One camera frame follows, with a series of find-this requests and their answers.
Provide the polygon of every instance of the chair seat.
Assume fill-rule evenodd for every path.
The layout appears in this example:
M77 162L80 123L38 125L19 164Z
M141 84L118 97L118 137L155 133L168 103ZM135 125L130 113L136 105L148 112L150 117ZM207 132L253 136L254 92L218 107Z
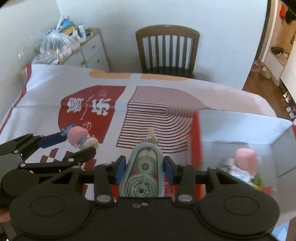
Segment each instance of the chair seat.
M164 74L171 76L184 77L189 79L195 79L195 76L188 69L178 68L178 67L154 67L147 69L146 74Z

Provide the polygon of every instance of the pink-haired figurine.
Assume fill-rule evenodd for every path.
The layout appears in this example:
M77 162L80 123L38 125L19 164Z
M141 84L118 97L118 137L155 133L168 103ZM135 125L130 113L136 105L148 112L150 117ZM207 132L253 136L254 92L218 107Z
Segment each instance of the pink-haired figurine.
M80 126L74 126L68 131L67 140L72 146L79 147L81 150L90 146L99 148L98 140L94 136L90 137L88 130Z
M248 148L240 148L236 151L235 165L242 170L249 172L255 176L258 171L258 160L256 152Z

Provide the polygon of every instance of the chair backrest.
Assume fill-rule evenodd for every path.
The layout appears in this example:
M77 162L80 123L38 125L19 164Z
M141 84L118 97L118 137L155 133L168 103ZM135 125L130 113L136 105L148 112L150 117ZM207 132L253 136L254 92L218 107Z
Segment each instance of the chair backrest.
M156 67L159 67L159 38L158 36L162 36L162 57L163 57L163 66L166 66L166 41L165 36L170 36L170 44L169 44L169 61L168 66L173 66L173 36L177 36L177 47L176 47L176 67L179 67L179 58L180 58L180 37L184 37L183 50L182 50L182 60L181 60L181 68L185 68L186 65L186 54L187 54L187 39L192 39L191 41L191 49L190 49L190 58L188 69L193 72L195 59L197 54L197 47L200 34L199 32L177 25L154 25L146 28L142 28L136 32L136 39L140 54L140 61L142 65L142 71L145 72L147 70L146 67L146 58L144 51L144 42L143 38L148 37L148 49L149 49L149 61L151 68L153 67L153 58L152 58L152 43L151 37L155 36L155 54L156 54Z

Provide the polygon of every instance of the plastic bag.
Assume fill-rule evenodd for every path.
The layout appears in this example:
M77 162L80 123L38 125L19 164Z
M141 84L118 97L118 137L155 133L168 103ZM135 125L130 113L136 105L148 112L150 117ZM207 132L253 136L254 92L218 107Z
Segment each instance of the plastic bag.
M60 61L60 58L58 54L38 54L36 55L33 60L32 64L58 64Z
M48 35L43 34L39 57L44 56L49 58L50 56L53 56L53 59L56 59L56 56L58 56L59 59L62 60L64 57L78 51L79 48L79 42L71 36L53 30Z
M26 64L31 63L34 57L40 54L40 43L41 39L31 37L17 48L17 60L22 68L25 68Z

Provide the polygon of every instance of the shoe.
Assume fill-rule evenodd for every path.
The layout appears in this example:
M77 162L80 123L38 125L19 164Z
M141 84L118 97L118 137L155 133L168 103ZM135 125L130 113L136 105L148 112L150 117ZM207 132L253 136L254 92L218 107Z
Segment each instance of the shoe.
M288 113L290 113L290 112L292 112L292 111L294 111L294 110L296 110L296 106L289 105L289 106L286 108L286 111L287 111Z
M260 75L262 75L263 77L265 77L266 79L270 80L270 75L268 73L267 68L263 67L262 70L260 71Z
M289 116L290 116L291 119L295 119L296 118L296 111L290 112Z
M288 96L290 95L289 91L285 92L285 94L283 94L283 97L286 99Z
M285 98L285 101L286 101L287 103L291 103L291 101L292 101L292 96L288 95L287 98Z

